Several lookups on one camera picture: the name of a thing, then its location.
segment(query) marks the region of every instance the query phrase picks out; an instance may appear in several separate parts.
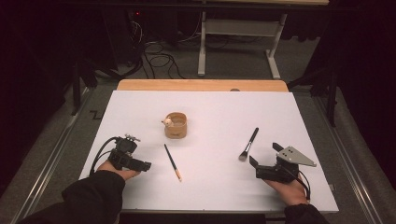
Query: brush handle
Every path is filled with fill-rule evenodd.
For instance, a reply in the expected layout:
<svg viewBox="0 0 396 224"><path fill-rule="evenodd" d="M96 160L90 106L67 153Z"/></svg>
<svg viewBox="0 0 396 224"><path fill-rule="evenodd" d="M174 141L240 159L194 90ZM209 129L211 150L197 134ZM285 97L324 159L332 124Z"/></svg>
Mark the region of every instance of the brush handle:
<svg viewBox="0 0 396 224"><path fill-rule="evenodd" d="M253 135L251 135L250 140L248 140L247 147L245 147L244 152L248 152L248 150L250 149L251 144L253 143L254 138L256 137L256 134L257 134L258 131L259 131L259 128L256 128L256 129L254 130Z"/></svg>

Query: white table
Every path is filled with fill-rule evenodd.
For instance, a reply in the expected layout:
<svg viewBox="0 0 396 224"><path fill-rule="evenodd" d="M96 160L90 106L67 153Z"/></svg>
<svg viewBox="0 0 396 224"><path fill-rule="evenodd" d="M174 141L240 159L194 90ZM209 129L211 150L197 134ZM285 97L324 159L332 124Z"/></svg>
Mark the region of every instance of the white table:
<svg viewBox="0 0 396 224"><path fill-rule="evenodd" d="M168 139L161 120L174 111L188 119L183 139ZM134 157L150 170L127 181L123 211L187 213L282 212L275 191L238 160L254 129L250 150L262 165L274 165L273 142L294 146L318 164L300 166L321 212L338 211L292 93L272 91L114 91L80 178L86 177L102 144L125 133L140 138ZM163 144L175 160L179 182ZM107 145L110 150L114 143Z"/></svg>

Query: black sleeve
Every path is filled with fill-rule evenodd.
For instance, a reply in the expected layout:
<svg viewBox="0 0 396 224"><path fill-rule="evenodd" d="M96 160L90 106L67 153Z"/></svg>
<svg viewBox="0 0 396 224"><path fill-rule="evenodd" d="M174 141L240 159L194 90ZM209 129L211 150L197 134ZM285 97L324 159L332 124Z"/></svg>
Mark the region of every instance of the black sleeve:
<svg viewBox="0 0 396 224"><path fill-rule="evenodd" d="M56 203L25 218L20 224L98 223L113 224L122 208L123 178L113 172L98 171L62 192Z"/></svg>
<svg viewBox="0 0 396 224"><path fill-rule="evenodd" d="M298 204L285 208L286 224L329 224L312 204Z"/></svg>

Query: pencil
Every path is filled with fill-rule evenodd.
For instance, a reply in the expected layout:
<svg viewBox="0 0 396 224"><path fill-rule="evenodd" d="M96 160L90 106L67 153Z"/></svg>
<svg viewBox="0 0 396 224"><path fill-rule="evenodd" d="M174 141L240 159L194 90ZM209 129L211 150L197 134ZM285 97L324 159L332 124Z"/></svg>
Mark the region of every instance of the pencil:
<svg viewBox="0 0 396 224"><path fill-rule="evenodd" d="M169 160L171 160L171 162L172 162L172 166L174 167L174 170L175 170L175 172L176 172L177 178L178 178L178 180L181 182L181 175L180 175L180 173L178 172L178 169L177 169L177 167L176 167L176 165L175 165L175 162L174 162L173 159L172 159L171 153L169 153L169 150L168 150L168 147L166 146L166 144L163 144L163 145L165 146L166 153L168 153Z"/></svg>

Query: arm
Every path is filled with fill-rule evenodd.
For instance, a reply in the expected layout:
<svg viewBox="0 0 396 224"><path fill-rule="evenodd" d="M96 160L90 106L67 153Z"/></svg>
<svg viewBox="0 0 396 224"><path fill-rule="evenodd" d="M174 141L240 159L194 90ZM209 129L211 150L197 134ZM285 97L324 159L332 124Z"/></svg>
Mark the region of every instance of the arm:
<svg viewBox="0 0 396 224"><path fill-rule="evenodd" d="M303 186L296 180L289 184L271 180L264 180L264 182L275 189L286 204L285 216L287 224L329 223L315 206L309 204L305 198Z"/></svg>
<svg viewBox="0 0 396 224"><path fill-rule="evenodd" d="M98 171L81 179L63 192L63 203L56 203L24 219L31 223L109 223L112 224L122 208L125 180L139 173L118 171L109 161Z"/></svg>

